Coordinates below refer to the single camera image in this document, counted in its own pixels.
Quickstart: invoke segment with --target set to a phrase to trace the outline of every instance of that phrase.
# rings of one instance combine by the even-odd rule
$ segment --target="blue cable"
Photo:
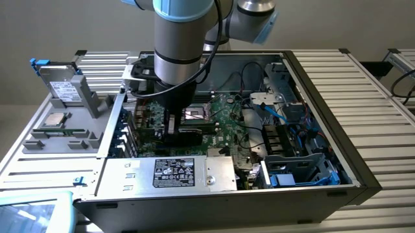
[[[283,117],[280,114],[278,114],[268,106],[264,108],[274,116],[276,116],[279,119],[282,119],[287,123],[286,117]]]
[[[296,135],[296,131],[290,128],[291,132],[294,133],[294,135]],[[300,142],[300,136],[298,135],[298,141],[299,141],[299,145],[300,145],[300,148],[303,148],[303,143]]]

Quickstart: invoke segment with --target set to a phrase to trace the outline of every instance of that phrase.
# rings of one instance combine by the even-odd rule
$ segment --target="capacitor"
[[[227,103],[228,104],[234,104],[235,103],[235,100],[232,98],[227,98]]]

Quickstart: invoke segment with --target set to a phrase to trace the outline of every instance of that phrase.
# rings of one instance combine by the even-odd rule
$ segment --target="warning label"
[[[63,102],[80,101],[80,96],[70,82],[49,82],[55,93]]]
[[[156,159],[155,188],[195,186],[195,159]]]

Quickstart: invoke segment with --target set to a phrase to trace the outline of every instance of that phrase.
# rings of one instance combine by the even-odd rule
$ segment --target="white wall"
[[[387,48],[415,48],[415,0],[276,0],[280,16],[263,47],[348,48],[380,60]],[[0,0],[0,104],[37,104],[47,88],[32,57],[57,61],[79,49],[151,50],[154,17],[119,0]]]

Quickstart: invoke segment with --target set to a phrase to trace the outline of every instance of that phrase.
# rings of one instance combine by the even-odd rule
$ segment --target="monitor screen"
[[[55,200],[0,206],[1,233],[44,233]]]

